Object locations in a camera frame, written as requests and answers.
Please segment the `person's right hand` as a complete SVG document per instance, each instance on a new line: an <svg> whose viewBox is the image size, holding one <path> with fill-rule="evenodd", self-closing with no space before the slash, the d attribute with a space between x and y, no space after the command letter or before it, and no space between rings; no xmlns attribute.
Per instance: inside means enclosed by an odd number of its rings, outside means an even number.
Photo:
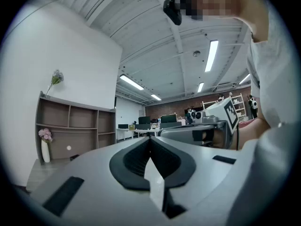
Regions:
<svg viewBox="0 0 301 226"><path fill-rule="evenodd" d="M219 129L210 129L202 132L203 146L224 148L224 133Z"/></svg>

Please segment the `person's gray shirt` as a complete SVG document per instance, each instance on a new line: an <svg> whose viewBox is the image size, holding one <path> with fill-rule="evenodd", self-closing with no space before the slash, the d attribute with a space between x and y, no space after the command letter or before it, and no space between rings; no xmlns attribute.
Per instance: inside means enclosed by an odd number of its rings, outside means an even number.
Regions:
<svg viewBox="0 0 301 226"><path fill-rule="evenodd" d="M247 66L251 94L258 98L258 117L270 129L255 144L246 181L235 200L228 226L294 226L300 199L301 64L278 13L268 8L268 40L251 38Z"/></svg>

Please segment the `white shelving rack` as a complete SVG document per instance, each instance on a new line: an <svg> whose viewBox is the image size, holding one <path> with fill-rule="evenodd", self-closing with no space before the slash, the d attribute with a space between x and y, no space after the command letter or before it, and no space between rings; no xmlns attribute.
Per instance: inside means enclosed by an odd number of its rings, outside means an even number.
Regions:
<svg viewBox="0 0 301 226"><path fill-rule="evenodd" d="M239 121L247 121L248 117L246 114L246 107L245 107L245 103L243 101L242 94L239 94L238 96L233 96L232 93L230 92L228 97L231 98L231 100L232 100L234 108L238 114ZM202 101L201 105L203 106L203 109L207 109L211 105L218 103L226 98L227 97L224 94L219 94L217 100L209 101L209 102Z"/></svg>

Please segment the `gray wooden shelf unit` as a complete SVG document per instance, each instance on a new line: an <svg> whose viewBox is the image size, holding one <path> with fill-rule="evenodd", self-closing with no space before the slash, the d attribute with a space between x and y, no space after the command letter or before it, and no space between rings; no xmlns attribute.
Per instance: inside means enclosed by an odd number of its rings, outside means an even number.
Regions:
<svg viewBox="0 0 301 226"><path fill-rule="evenodd" d="M48 128L50 160L69 159L116 143L116 111L59 99L40 93L36 109L35 137L38 159L41 152L40 129Z"/></svg>

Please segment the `person's right forearm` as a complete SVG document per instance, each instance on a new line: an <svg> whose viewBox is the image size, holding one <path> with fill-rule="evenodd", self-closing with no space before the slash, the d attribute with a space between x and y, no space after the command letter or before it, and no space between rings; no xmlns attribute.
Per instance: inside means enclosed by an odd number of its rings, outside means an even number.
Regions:
<svg viewBox="0 0 301 226"><path fill-rule="evenodd" d="M248 125L238 129L238 150L241 150L247 141L258 139L268 129L270 129L270 125L262 118L256 118Z"/></svg>

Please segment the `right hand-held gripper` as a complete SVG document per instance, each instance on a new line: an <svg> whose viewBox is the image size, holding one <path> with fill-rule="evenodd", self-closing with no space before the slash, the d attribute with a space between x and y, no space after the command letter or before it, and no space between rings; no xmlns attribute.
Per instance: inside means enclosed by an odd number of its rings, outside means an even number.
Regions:
<svg viewBox="0 0 301 226"><path fill-rule="evenodd" d="M238 127L238 115L231 98L225 98L207 109L196 112L195 123L161 129L159 137L182 143L213 147L215 132L222 133L222 148L229 149L234 131Z"/></svg>

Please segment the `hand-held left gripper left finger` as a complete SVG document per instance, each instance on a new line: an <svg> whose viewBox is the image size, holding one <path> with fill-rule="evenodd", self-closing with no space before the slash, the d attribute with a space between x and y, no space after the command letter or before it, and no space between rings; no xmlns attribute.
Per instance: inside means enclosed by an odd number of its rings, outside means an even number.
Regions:
<svg viewBox="0 0 301 226"><path fill-rule="evenodd" d="M69 177L84 183L64 210L60 219L76 226L158 226L166 216L150 199L149 192L125 189L112 176L111 157L121 149L139 142L132 139L82 154L57 169L31 193L43 204Z"/></svg>

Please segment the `gray wooden desk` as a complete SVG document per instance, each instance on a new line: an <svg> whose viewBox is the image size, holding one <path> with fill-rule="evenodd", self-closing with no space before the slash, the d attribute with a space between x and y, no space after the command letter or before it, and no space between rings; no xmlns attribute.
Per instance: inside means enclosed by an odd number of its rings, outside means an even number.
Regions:
<svg viewBox="0 0 301 226"><path fill-rule="evenodd" d="M33 192L56 170L63 168L70 162L70 159L56 159L50 162L41 163L39 159L36 159L28 177L26 191L29 193Z"/></svg>

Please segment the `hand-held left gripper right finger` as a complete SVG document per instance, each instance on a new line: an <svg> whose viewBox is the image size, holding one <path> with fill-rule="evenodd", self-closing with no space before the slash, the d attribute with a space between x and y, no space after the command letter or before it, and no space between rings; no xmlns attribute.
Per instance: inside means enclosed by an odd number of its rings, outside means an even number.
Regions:
<svg viewBox="0 0 301 226"><path fill-rule="evenodd" d="M185 212L173 218L162 213L161 220L151 225L228 226L230 211L246 179L246 149L215 149L160 137L152 141L189 154L196 168L185 185L169 191L174 203Z"/></svg>

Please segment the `purple flower stem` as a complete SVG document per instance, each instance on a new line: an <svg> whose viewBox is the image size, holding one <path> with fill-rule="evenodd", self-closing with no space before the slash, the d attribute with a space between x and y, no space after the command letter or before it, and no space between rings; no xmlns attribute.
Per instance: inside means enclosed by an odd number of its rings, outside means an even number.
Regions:
<svg viewBox="0 0 301 226"><path fill-rule="evenodd" d="M53 75L52 75L52 78L51 78L51 83L50 83L50 86L48 87L47 89L47 92L46 92L46 96L48 95L50 89L54 86L54 85L57 85L61 82L64 81L64 75L63 73L60 71L60 70L55 70L53 72Z"/></svg>

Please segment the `white ribbed vase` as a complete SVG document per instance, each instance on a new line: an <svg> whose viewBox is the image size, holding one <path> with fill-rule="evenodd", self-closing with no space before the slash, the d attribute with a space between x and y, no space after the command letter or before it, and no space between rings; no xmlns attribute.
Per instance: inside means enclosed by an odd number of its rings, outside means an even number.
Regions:
<svg viewBox="0 0 301 226"><path fill-rule="evenodd" d="M44 140L41 141L41 152L42 152L42 157L45 163L50 162L50 154L49 154L49 148L47 142Z"/></svg>

